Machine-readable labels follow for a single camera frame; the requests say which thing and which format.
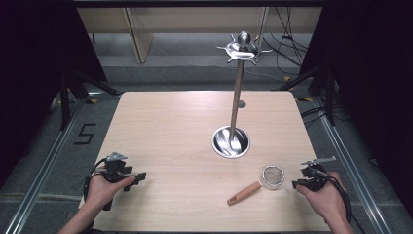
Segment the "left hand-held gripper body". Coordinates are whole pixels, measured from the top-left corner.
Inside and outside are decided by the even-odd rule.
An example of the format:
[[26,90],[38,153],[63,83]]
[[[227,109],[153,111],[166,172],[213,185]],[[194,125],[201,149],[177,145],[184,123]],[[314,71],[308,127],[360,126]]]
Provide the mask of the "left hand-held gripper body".
[[126,159],[127,156],[118,152],[112,152],[107,156],[104,165],[104,178],[111,183],[116,183],[121,181],[125,175],[130,174],[132,166],[126,165]]

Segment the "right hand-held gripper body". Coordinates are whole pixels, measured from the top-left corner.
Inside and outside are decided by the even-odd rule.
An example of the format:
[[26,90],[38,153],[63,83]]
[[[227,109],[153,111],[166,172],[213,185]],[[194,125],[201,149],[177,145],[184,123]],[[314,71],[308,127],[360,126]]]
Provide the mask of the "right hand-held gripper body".
[[327,171],[322,163],[335,161],[336,157],[320,158],[302,162],[302,165],[306,165],[310,169],[310,176],[305,177],[303,186],[307,187],[311,191],[321,190],[327,183]]

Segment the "strainer with wooden handle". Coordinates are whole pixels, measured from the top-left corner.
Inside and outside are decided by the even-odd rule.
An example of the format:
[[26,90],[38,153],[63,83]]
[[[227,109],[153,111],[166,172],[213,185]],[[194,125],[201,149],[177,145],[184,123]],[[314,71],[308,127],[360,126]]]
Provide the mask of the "strainer with wooden handle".
[[234,206],[240,203],[241,201],[247,199],[252,194],[256,193],[259,189],[265,188],[269,190],[275,190],[284,182],[284,170],[276,165],[266,166],[260,178],[239,191],[237,194],[233,195],[227,200],[228,206]]

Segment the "steel utensil rack stand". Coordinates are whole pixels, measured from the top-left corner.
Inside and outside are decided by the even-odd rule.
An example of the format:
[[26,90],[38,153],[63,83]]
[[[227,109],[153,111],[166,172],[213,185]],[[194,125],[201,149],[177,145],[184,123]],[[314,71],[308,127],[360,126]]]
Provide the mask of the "steel utensil rack stand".
[[228,62],[237,62],[230,125],[217,129],[211,138],[213,150],[224,158],[235,159],[242,157],[249,149],[249,136],[245,131],[237,127],[237,119],[241,103],[245,63],[249,61],[256,65],[257,59],[263,53],[255,42],[256,39],[251,39],[247,31],[242,31],[237,37],[232,35],[232,41],[226,46],[217,46],[217,49],[226,52],[229,57]]

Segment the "person's left hand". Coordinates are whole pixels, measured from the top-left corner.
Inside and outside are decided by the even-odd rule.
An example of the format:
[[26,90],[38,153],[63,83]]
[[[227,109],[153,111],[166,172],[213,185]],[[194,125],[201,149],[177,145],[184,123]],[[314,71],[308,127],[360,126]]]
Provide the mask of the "person's left hand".
[[94,175],[90,182],[88,196],[84,207],[88,211],[99,213],[115,194],[134,182],[134,177],[128,176],[116,183],[108,182],[102,175]]

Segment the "person's right hand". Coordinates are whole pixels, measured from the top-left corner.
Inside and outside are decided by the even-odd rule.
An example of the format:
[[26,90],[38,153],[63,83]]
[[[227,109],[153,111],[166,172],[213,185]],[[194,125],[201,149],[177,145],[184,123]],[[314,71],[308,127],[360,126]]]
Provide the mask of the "person's right hand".
[[329,216],[341,216],[346,219],[343,199],[331,182],[328,182],[323,189],[317,192],[302,185],[298,185],[296,190],[307,199],[313,210],[324,220]]

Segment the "black curtain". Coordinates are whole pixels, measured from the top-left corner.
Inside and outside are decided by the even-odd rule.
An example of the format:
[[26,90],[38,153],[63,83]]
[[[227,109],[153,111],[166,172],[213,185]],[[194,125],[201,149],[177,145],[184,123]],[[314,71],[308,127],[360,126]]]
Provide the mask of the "black curtain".
[[358,132],[413,217],[413,0],[320,1],[300,71],[332,71]]
[[0,0],[0,188],[40,128],[60,79],[106,76],[78,10],[56,0]]

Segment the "light wooden cabinet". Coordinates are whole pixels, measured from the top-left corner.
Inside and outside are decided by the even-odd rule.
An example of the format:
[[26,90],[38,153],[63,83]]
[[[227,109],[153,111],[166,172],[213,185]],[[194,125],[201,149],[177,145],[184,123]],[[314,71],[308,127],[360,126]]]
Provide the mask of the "light wooden cabinet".
[[156,33],[230,33],[253,36],[281,32],[290,23],[294,33],[312,33],[320,7],[166,7],[80,8],[90,33],[127,33],[135,60],[144,63]]

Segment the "metal floor rail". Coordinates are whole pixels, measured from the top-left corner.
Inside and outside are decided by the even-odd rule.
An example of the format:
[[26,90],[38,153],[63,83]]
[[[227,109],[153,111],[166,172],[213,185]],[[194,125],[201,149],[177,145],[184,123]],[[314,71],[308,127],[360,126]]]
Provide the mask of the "metal floor rail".
[[363,181],[362,176],[336,127],[330,124],[327,117],[322,116],[321,122],[376,233],[392,234],[392,229],[385,221],[385,217],[380,207],[367,188],[366,183]]
[[85,104],[73,101],[69,106],[71,118],[64,128],[58,105],[46,116],[0,188],[0,234],[54,234],[74,215],[83,180],[81,174],[73,184],[64,180],[65,169],[74,163],[65,161],[64,154]]

